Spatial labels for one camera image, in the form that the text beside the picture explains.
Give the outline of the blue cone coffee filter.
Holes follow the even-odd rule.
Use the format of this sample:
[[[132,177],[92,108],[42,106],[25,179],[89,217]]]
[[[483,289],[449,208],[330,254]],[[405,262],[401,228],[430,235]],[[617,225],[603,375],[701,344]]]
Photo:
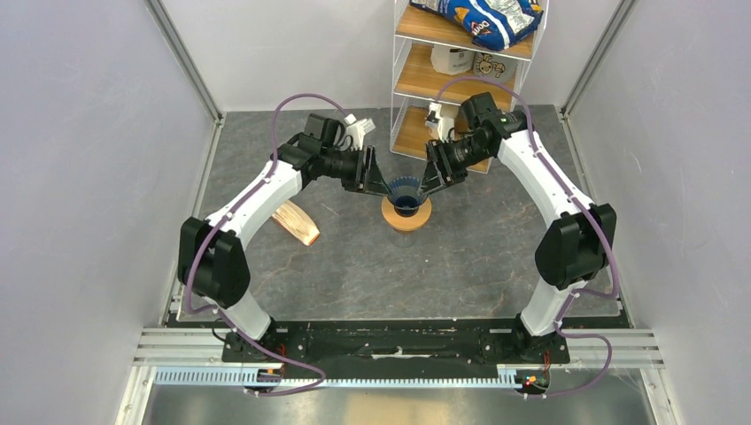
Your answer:
[[[421,180],[414,176],[400,176],[388,185],[387,199],[397,215],[411,217],[426,202],[427,195],[421,190]]]

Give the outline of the white wire shelf rack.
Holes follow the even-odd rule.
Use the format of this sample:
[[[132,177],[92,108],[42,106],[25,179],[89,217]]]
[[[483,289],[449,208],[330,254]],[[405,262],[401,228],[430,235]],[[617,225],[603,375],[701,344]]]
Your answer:
[[[531,1],[543,11],[537,30],[513,47],[499,52],[487,50],[472,43],[471,34],[458,24],[430,12],[419,11],[409,5],[410,1],[393,1],[393,50],[391,82],[391,134],[390,151],[393,154],[425,160],[424,143],[429,138],[425,118],[430,102],[450,80],[461,76],[473,76],[473,71],[448,75],[436,71],[430,61],[435,46],[449,49],[464,49],[478,53],[481,59],[489,59],[496,53],[516,65],[510,73],[510,81],[503,83],[521,94],[521,88],[529,72],[532,60],[546,30],[549,1]],[[494,85],[479,81],[460,81],[452,84],[441,95],[442,104],[450,112],[471,95],[489,91],[496,105],[504,110],[513,110],[516,99]]]

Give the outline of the glass carafe with brown band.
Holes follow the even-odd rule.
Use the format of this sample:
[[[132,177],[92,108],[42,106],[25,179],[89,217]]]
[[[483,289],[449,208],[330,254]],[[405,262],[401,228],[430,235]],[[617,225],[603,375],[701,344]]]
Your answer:
[[[397,248],[409,248],[414,246],[417,241],[417,236],[415,235],[415,232],[405,232],[394,229],[390,234],[389,241]]]

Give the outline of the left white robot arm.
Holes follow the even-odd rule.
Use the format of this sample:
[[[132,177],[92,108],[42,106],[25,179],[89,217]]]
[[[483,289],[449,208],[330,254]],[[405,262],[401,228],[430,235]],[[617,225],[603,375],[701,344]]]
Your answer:
[[[180,229],[177,278],[187,294],[214,305],[246,335],[244,350],[255,360],[272,359],[278,339],[270,315],[250,290],[248,245],[286,201],[320,177],[338,179],[344,190],[383,196],[387,192],[376,151],[364,139],[371,119],[344,120],[311,114],[305,129],[278,145],[261,173],[220,210],[190,217]]]

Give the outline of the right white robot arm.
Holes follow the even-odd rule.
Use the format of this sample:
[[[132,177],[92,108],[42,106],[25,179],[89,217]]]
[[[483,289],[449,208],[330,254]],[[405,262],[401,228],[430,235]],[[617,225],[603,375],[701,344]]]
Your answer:
[[[516,176],[547,226],[534,254],[539,281],[515,317],[504,357],[532,362],[563,343],[558,328],[572,300],[610,263],[616,212],[596,205],[565,175],[542,144],[528,111],[501,111],[489,92],[457,112],[432,102],[425,117],[431,138],[420,192],[431,195],[464,182],[468,169],[497,158]]]

